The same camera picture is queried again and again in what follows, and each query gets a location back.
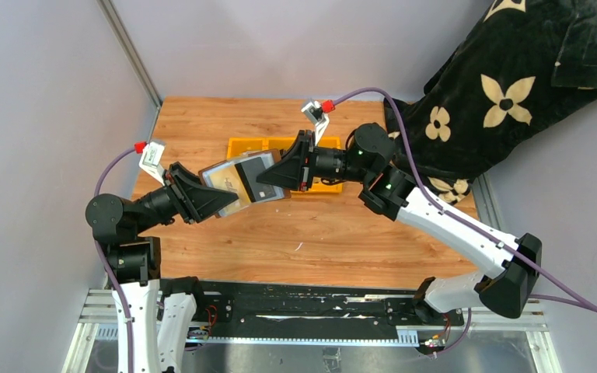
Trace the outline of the gold credit card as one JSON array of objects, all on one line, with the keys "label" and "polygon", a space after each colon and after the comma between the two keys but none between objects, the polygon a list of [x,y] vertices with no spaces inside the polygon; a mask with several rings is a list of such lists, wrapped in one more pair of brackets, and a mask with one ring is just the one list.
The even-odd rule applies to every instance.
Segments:
[{"label": "gold credit card", "polygon": [[215,169],[210,174],[209,179],[214,188],[235,193],[238,197],[236,201],[219,211],[219,217],[224,218],[235,214],[252,204],[235,166],[224,166],[220,169]]}]

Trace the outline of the brown leather card holder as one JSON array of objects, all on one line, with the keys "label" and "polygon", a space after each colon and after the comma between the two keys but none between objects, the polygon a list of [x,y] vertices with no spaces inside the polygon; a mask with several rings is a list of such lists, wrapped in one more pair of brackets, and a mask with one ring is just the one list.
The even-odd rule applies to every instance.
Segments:
[{"label": "brown leather card holder", "polygon": [[198,175],[204,185],[235,193],[238,199],[217,214],[224,218],[253,204],[289,199],[291,191],[279,186],[257,182],[257,177],[281,160],[277,149],[245,152],[234,158],[202,169]]}]

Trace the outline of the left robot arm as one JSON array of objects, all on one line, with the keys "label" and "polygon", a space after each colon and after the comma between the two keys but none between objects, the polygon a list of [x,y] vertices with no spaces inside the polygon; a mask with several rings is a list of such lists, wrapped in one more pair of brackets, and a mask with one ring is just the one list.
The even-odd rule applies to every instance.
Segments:
[{"label": "left robot arm", "polygon": [[208,307],[196,277],[161,282],[160,239],[143,232],[176,217],[202,222],[237,198],[175,162],[161,187],[137,200],[97,193],[87,204],[86,220],[113,285],[119,372],[180,372],[190,323]]}]

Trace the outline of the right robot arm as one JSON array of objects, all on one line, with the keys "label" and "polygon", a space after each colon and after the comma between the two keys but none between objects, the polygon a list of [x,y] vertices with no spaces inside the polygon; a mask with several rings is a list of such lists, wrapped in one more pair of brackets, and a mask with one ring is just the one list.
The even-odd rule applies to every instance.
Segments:
[{"label": "right robot arm", "polygon": [[426,278],[409,311],[424,322],[455,309],[485,307],[517,319],[539,277],[530,262],[541,260],[541,241],[529,233],[517,238],[494,230],[422,190],[415,176],[391,163],[395,144],[377,123],[351,132],[344,149],[320,147],[312,131],[300,131],[280,160],[257,182],[306,192],[314,178],[356,182],[359,198],[373,213],[419,228],[465,256],[471,274]]}]

